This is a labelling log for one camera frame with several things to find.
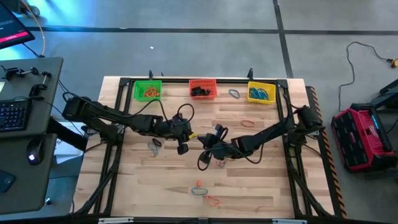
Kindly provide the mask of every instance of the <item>rubber band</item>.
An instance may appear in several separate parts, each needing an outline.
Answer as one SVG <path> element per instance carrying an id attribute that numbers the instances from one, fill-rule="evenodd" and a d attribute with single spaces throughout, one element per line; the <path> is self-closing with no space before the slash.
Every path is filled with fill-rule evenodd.
<path id="1" fill-rule="evenodd" d="M 251 87 L 249 89 L 249 97 L 258 100 L 269 100 L 268 93 L 263 88 L 256 89 L 254 87 Z"/>
<path id="2" fill-rule="evenodd" d="M 209 196 L 208 194 L 208 190 L 206 188 L 201 188 L 201 179 L 197 180 L 197 186 L 193 187 L 191 189 L 191 192 L 193 195 L 196 196 L 202 196 L 206 199 L 207 204 L 209 204 L 210 206 L 218 206 L 220 204 L 220 200 L 217 199 L 216 197 L 213 196 Z"/>
<path id="3" fill-rule="evenodd" d="M 149 87 L 145 92 L 144 92 L 144 97 L 156 97 L 159 96 L 159 90 L 153 87 Z"/>
<path id="4" fill-rule="evenodd" d="M 219 160 L 216 161 L 216 165 L 217 165 L 219 168 L 224 168 L 225 163 L 226 163 L 226 159 L 224 159 L 224 160 L 222 160 L 222 161 L 219 161 Z"/>
<path id="5" fill-rule="evenodd" d="M 244 120 L 241 121 L 241 125 L 244 126 L 244 127 L 247 127 L 247 128 L 253 128 L 253 127 L 255 127 L 256 124 L 254 124 L 254 122 L 251 121 L 251 120 L 244 119 Z"/>
<path id="6" fill-rule="evenodd" d="M 152 142 L 155 144 L 155 146 L 162 147 L 162 143 L 159 140 L 152 139 Z"/>
<path id="7" fill-rule="evenodd" d="M 209 205 L 211 205 L 211 206 L 215 207 L 215 206 L 218 206 L 220 204 L 220 200 L 215 198 L 215 197 L 213 197 L 213 196 L 206 195 L 205 198 L 206 198 L 206 202 Z"/>
<path id="8" fill-rule="evenodd" d="M 158 155 L 159 149 L 158 149 L 158 147 L 157 147 L 154 143 L 149 142 L 149 143 L 148 143 L 148 148 L 154 153 L 154 156 L 153 156 L 153 157 L 156 157 L 156 156 Z"/>
<path id="9" fill-rule="evenodd" d="M 199 188 L 199 187 L 193 187 L 191 189 L 191 192 L 193 195 L 196 195 L 196 196 L 205 196 L 205 195 L 207 195 L 209 190 L 204 189 L 204 188 Z"/>
<path id="10" fill-rule="evenodd" d="M 228 93 L 235 99 L 239 99 L 241 97 L 237 90 L 228 90 Z"/>

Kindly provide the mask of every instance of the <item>computer mouse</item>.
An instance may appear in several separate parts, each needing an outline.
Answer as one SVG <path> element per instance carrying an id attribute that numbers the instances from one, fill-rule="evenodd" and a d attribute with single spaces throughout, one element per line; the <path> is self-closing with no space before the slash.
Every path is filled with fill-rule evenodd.
<path id="1" fill-rule="evenodd" d="M 30 165 L 39 165 L 44 158 L 43 138 L 38 136 L 32 139 L 26 147 L 26 158 Z"/>

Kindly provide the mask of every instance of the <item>monitor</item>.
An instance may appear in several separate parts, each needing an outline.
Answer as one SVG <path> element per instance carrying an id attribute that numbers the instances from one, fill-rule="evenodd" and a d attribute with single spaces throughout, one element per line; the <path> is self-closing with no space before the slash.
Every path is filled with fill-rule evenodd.
<path id="1" fill-rule="evenodd" d="M 0 49 L 34 39 L 20 20 L 0 2 Z"/>

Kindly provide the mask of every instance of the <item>desk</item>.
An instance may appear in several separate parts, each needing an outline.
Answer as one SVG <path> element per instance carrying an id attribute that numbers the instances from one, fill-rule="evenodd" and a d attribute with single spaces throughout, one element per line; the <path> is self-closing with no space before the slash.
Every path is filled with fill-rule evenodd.
<path id="1" fill-rule="evenodd" d="M 113 107 L 118 92 L 120 77 L 105 77 L 99 102 Z M 302 79 L 289 79 L 290 97 L 295 106 L 308 105 L 305 84 Z M 240 92 L 240 99 L 229 95 L 228 90 Z M 277 106 L 248 103 L 247 84 L 218 84 L 218 96 L 214 100 L 193 101 L 188 96 L 188 83 L 163 83 L 161 100 L 166 115 L 171 118 L 177 108 L 184 103 L 195 107 L 195 117 L 191 121 L 192 130 L 198 134 L 213 131 L 216 124 L 229 128 L 226 139 L 258 131 L 279 122 Z M 129 113 L 141 109 L 146 103 L 131 100 Z M 184 117 L 191 115 L 190 109 L 182 109 Z M 153 103 L 143 114 L 161 115 L 160 106 Z M 254 128 L 241 126 L 242 119 L 251 119 Z M 282 138 L 264 145 L 262 162 L 251 164 L 244 159 L 227 160 L 220 169 L 212 160 L 208 170 L 197 168 L 197 158 L 203 151 L 197 140 L 188 142 L 189 152 L 179 156 L 177 143 L 162 141 L 157 157 L 147 148 L 152 138 L 140 136 L 126 130 L 121 153 L 116 190 L 111 216 L 130 217 L 212 217 L 212 218 L 293 218 L 292 197 L 284 157 Z M 88 146 L 97 144 L 98 136 L 90 138 Z M 319 150 L 316 140 L 308 139 L 308 145 Z M 78 179 L 74 201 L 78 210 L 98 185 L 104 158 L 105 146 L 99 146 L 85 154 Z M 251 159 L 259 158 L 256 151 Z M 302 160 L 308 188 L 326 211 L 333 212 L 332 200 L 322 159 L 303 147 Z M 201 197 L 191 194 L 190 189 L 201 179 L 203 186 L 221 200 L 218 207 L 208 205 Z M 298 197 L 300 204 L 302 194 Z M 101 208 L 104 208 L 107 189 Z"/>
<path id="2" fill-rule="evenodd" d="M 0 133 L 0 170 L 16 176 L 11 188 L 0 194 L 0 214 L 29 212 L 42 208 L 57 138 L 78 149 L 86 148 L 86 138 L 75 134 L 50 117 L 62 63 L 63 58 L 60 57 L 0 61 L 0 65 L 5 68 L 18 67 L 29 71 L 31 67 L 35 67 L 40 73 L 52 74 L 46 81 L 47 89 L 39 92 L 39 96 L 43 97 L 45 102 L 32 101 L 26 129 Z M 0 69 L 0 77 L 3 76 L 5 74 Z M 10 81 L 0 79 L 0 83 L 4 84 L 0 90 L 0 100 L 10 100 L 18 96 L 28 97 L 32 86 L 41 84 L 43 79 L 42 75 L 33 74 L 27 74 L 23 78 L 14 76 Z M 26 148 L 33 138 L 40 135 L 44 135 L 44 160 L 37 166 L 31 166 L 27 161 Z"/>

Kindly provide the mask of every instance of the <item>orange striped edge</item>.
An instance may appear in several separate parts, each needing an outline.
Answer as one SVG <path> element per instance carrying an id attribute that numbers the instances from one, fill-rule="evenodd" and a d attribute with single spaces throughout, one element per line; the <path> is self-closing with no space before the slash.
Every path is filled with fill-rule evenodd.
<path id="1" fill-rule="evenodd" d="M 319 108 L 317 94 L 315 93 L 315 89 L 313 87 L 310 87 L 310 89 L 311 89 L 311 92 L 312 92 L 312 97 L 314 99 L 315 110 L 317 111 L 318 118 L 322 121 L 322 114 L 321 114 L 321 109 Z M 344 203 L 343 203 L 343 196 L 342 196 L 342 193 L 341 193 L 340 184 L 338 183 L 336 168 L 335 168 L 335 165 L 333 163 L 333 158 L 331 156 L 331 151 L 330 151 L 330 148 L 329 148 L 328 136 L 326 135 L 325 130 L 323 130 L 321 132 L 321 134 L 322 134 L 322 137 L 323 137 L 323 141 L 325 142 L 326 154 L 328 156 L 330 169 L 331 169 L 331 174 L 332 174 L 334 182 L 335 182 L 337 199 L 338 199 L 338 201 L 340 203 L 341 214 L 342 214 L 343 218 L 347 218 L 347 213 L 346 213 L 346 209 L 345 209 Z"/>

